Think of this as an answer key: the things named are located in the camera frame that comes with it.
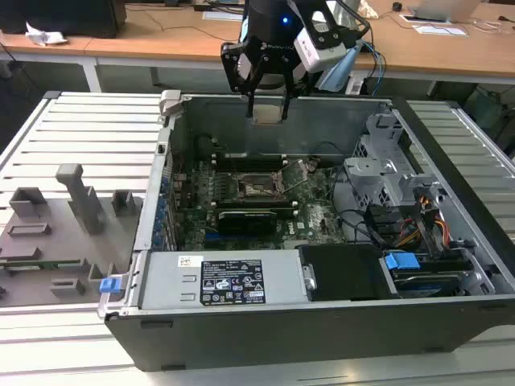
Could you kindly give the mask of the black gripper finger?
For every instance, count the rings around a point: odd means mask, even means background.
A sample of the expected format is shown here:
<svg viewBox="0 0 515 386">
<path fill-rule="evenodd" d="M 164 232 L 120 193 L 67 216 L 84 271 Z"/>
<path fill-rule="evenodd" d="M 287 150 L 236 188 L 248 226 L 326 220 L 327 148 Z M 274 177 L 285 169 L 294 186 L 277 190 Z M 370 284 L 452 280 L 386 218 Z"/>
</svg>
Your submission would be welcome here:
<svg viewBox="0 0 515 386">
<path fill-rule="evenodd" d="M 237 69 L 238 60 L 245 56 L 250 62 L 249 74 L 242 77 Z M 224 42 L 220 47 L 220 58 L 233 92 L 239 92 L 247 97 L 246 116 L 253 116 L 254 96 L 265 70 L 265 55 L 261 53 L 256 43 Z"/>
<path fill-rule="evenodd" d="M 281 119 L 285 121 L 288 117 L 291 100 L 305 96 L 311 91 L 311 79 L 310 74 L 300 60 L 293 60 L 287 56 L 282 57 L 281 70 L 285 85 L 281 104 Z"/>
</svg>

